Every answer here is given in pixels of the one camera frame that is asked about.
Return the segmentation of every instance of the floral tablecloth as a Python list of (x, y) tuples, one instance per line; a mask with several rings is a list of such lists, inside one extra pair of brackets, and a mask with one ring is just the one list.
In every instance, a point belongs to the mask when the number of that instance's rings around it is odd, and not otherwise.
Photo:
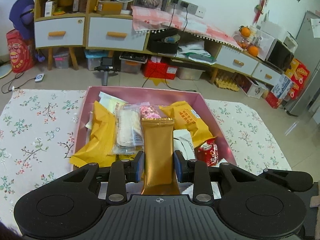
[[(17, 200), (70, 172), (85, 91), (16, 90), (0, 116), (0, 220), (18, 230)], [(290, 166), (259, 115), (241, 104), (206, 100), (238, 165), (254, 174)]]

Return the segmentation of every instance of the pink box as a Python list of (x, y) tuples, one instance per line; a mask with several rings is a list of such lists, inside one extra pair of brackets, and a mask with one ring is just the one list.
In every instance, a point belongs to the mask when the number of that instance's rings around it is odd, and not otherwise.
[(85, 145), (87, 136), (87, 128), (85, 125), (89, 121), (90, 111), (92, 111), (93, 103), (95, 101), (99, 101), (100, 91), (125, 100), (130, 104), (150, 102), (151, 105), (169, 106), (177, 101), (188, 102), (207, 124), (212, 135), (217, 137), (216, 144), (218, 146), (219, 159), (225, 158), (228, 162), (236, 165), (232, 150), (230, 149), (230, 146), (226, 141), (219, 124), (216, 122), (202, 95), (195, 92), (182, 92), (162, 89), (108, 86), (89, 87), (82, 104), (81, 114), (76, 131), (75, 152), (80, 150)]

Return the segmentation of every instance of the ribbed gray panel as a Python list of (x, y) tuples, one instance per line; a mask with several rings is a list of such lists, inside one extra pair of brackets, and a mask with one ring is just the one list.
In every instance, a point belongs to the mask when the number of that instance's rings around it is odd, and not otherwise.
[[(212, 208), (187, 196), (134, 195), (120, 206), (107, 208), (91, 229), (68, 240), (250, 240), (226, 227)], [(298, 240), (297, 236), (283, 238)]]

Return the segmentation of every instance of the refrigerator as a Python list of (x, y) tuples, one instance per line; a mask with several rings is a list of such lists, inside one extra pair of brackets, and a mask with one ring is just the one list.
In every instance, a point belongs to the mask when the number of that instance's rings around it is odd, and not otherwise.
[(307, 11), (296, 38), (298, 48), (294, 57), (307, 67), (310, 74), (300, 96), (296, 100), (289, 100), (284, 107), (292, 115), (299, 116), (307, 110), (320, 88), (320, 38), (313, 37), (310, 20), (319, 18), (314, 13)]

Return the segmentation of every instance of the blue lid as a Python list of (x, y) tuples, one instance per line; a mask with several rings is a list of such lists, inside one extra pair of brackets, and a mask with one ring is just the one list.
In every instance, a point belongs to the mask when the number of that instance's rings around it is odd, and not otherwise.
[(109, 54), (109, 51), (89, 51), (88, 49), (84, 50), (85, 57), (86, 58), (100, 58), (100, 57), (107, 57)]

